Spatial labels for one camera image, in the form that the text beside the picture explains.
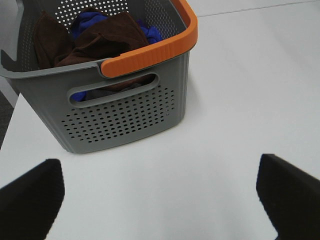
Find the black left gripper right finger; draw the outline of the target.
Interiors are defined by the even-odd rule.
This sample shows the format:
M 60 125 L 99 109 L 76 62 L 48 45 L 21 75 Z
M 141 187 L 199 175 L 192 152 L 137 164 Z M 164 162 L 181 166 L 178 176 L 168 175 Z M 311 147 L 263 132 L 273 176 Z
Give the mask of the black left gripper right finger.
M 320 181 L 286 160 L 264 153 L 256 191 L 279 240 L 320 238 Z

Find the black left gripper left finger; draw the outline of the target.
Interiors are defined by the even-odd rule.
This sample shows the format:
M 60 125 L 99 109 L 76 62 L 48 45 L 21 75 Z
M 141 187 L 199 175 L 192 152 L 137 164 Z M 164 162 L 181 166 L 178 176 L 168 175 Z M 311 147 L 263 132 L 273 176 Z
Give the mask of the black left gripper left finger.
M 0 238 L 44 240 L 62 206 L 59 159 L 47 159 L 0 189 Z

